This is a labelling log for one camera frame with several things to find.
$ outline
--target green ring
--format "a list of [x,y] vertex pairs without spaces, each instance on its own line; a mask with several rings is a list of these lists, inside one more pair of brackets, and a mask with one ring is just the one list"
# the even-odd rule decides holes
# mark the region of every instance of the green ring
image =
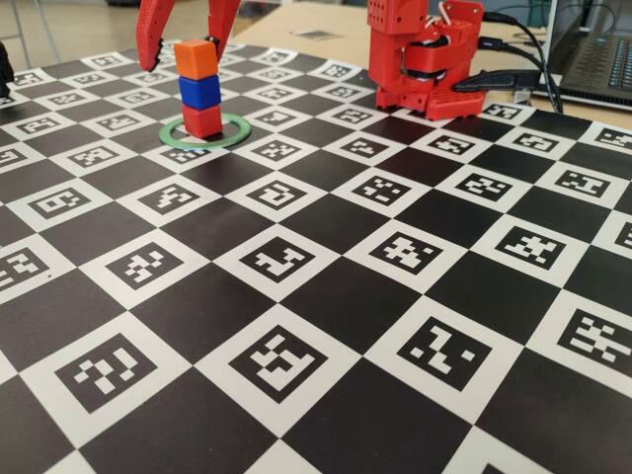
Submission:
[[222,138],[221,140],[208,141],[206,143],[188,143],[186,141],[177,140],[172,136],[174,129],[185,122],[182,118],[177,118],[163,126],[158,133],[158,137],[165,145],[169,145],[172,148],[178,148],[180,150],[213,150],[215,148],[224,148],[244,141],[248,138],[248,135],[250,135],[252,127],[245,118],[234,114],[222,114],[221,118],[222,121],[229,121],[239,126],[237,133],[227,138]]

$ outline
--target table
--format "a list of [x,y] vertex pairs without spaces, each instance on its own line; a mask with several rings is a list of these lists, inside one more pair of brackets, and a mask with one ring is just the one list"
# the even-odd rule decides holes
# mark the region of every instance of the table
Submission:
[[[296,37],[292,31],[323,30],[340,35],[339,39],[313,41]],[[513,34],[519,30],[505,25],[483,24],[482,35],[515,41]],[[368,67],[368,47],[370,28],[366,24],[366,9],[360,7],[344,7],[318,3],[301,2],[283,5],[257,22],[248,30],[235,37],[236,41],[259,46],[286,47],[313,54],[319,57],[331,57],[361,67]],[[492,51],[479,51],[472,63],[472,73],[482,69],[531,68],[532,65],[509,54],[498,54]],[[497,102],[513,102],[510,93],[494,92],[490,99]],[[551,111],[548,99],[534,97],[535,107]],[[565,101],[565,114],[582,119],[603,121],[632,129],[632,114],[626,111],[607,109],[580,103]]]
[[629,469],[629,131],[230,44],[253,133],[184,152],[135,57],[0,105],[0,471]]

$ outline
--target red robot arm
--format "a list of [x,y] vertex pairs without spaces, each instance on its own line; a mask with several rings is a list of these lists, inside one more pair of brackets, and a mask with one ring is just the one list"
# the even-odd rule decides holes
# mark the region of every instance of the red robot arm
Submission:
[[[217,58],[221,58],[228,35],[235,21],[239,0],[216,0],[211,7],[208,0],[208,35],[217,44]],[[158,64],[161,37],[175,0],[142,0],[136,22],[136,47],[140,67],[151,71]]]

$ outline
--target blue cube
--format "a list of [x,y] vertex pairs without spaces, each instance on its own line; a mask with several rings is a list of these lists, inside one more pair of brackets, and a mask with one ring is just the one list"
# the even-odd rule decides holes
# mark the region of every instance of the blue cube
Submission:
[[198,81],[181,77],[180,93],[182,94],[182,103],[198,111],[210,109],[221,103],[217,75]]

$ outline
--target stacked cubes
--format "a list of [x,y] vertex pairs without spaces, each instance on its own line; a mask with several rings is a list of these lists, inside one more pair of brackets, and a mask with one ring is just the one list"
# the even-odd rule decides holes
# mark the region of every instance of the stacked cubes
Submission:
[[192,39],[175,46],[187,132],[205,138],[221,131],[221,95],[215,44]]

